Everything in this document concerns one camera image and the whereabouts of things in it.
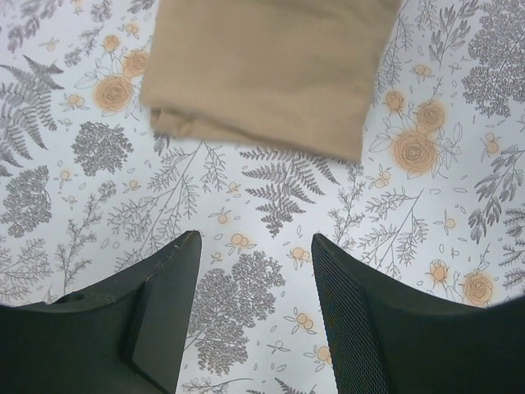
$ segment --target cloth fold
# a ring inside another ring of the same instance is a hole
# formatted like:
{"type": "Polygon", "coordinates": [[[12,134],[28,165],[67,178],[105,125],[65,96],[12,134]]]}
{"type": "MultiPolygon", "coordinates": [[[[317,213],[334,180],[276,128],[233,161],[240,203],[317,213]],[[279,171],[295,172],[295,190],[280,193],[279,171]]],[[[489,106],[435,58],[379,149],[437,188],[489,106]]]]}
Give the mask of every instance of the cloth fold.
{"type": "Polygon", "coordinates": [[[140,100],[167,135],[358,162],[399,0],[162,0],[140,100]]]}

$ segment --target floral tablecloth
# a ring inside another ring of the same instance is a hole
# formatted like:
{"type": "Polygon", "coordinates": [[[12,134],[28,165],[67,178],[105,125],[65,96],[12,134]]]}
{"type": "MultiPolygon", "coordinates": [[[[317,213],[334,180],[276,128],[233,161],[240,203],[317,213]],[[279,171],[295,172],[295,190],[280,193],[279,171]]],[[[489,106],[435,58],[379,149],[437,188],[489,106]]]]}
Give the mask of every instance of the floral tablecloth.
{"type": "Polygon", "coordinates": [[[0,302],[52,302],[197,229],[178,392],[325,394],[313,233],[438,297],[523,292],[524,0],[402,6],[362,165],[154,135],[157,6],[0,2],[0,302]]]}

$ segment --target white floral surface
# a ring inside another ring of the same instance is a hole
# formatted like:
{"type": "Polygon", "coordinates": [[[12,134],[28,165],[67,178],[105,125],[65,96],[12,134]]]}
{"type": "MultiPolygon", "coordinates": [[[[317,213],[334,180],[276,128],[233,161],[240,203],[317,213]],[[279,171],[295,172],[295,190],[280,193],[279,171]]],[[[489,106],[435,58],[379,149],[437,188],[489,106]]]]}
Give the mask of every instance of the white floral surface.
{"type": "Polygon", "coordinates": [[[359,166],[154,136],[157,6],[0,1],[0,302],[51,302],[200,230],[178,392],[325,394],[313,233],[438,297],[523,292],[525,0],[408,0],[359,166]]]}

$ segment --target beige cloth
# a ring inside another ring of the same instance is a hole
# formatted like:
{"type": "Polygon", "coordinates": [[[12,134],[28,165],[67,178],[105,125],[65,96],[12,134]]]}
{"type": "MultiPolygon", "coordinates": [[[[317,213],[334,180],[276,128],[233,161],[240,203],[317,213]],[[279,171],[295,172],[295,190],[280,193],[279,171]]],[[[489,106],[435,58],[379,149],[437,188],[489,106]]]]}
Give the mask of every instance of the beige cloth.
{"type": "Polygon", "coordinates": [[[141,102],[163,134],[359,161],[399,0],[162,0],[141,102]]]}

